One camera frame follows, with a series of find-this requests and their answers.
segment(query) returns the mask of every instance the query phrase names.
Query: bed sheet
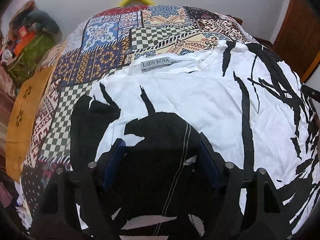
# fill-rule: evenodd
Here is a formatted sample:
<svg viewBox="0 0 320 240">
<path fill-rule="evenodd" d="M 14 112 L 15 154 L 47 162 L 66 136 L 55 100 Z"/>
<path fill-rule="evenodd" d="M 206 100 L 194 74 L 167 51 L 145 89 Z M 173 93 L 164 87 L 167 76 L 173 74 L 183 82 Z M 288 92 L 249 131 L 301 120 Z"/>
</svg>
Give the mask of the bed sheet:
<svg viewBox="0 0 320 240">
<path fill-rule="evenodd" d="M 218 40 L 257 42 L 233 18 L 193 7 L 113 8 L 81 23 L 67 37 L 65 46 L 60 45 L 62 55 L 37 113 L 24 161 L 21 183 L 31 215 L 56 167 L 70 169 L 71 113 L 77 100 L 89 94 L 97 80 L 141 56 L 214 49 Z M 314 192 L 318 187 L 313 185 Z"/>
</svg>

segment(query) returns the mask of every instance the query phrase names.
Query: metal screw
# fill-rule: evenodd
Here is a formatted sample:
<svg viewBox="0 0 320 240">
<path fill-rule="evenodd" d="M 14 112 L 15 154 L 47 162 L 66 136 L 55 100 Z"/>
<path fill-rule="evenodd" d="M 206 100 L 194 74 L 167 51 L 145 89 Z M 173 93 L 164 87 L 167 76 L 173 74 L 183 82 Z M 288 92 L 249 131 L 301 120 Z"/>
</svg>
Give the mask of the metal screw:
<svg viewBox="0 0 320 240">
<path fill-rule="evenodd" d="M 228 169 L 232 169 L 235 165 L 234 165 L 232 162 L 226 162 L 225 166 L 226 166 Z"/>
<path fill-rule="evenodd" d="M 63 168 L 57 168 L 57 169 L 56 169 L 56 173 L 57 173 L 57 174 L 63 173 Z"/>
<path fill-rule="evenodd" d="M 89 167 L 90 169 L 93 169 L 95 166 L 97 166 L 97 163 L 96 163 L 96 162 L 89 162 L 89 163 L 88 163 L 88 167 Z"/>
<path fill-rule="evenodd" d="M 261 174 L 266 174 L 267 171 L 265 168 L 259 168 L 258 171 L 261 173 Z"/>
</svg>

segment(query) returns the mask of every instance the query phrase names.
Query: brown door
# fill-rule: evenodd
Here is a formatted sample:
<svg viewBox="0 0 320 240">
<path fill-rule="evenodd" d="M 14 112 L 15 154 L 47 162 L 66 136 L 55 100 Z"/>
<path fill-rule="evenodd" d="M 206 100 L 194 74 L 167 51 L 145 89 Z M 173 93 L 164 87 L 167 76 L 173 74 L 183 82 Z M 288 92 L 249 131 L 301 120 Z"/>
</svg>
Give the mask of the brown door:
<svg viewBox="0 0 320 240">
<path fill-rule="evenodd" d="M 320 19 L 305 0 L 290 0 L 273 50 L 300 78 L 315 60 L 320 51 Z"/>
</svg>

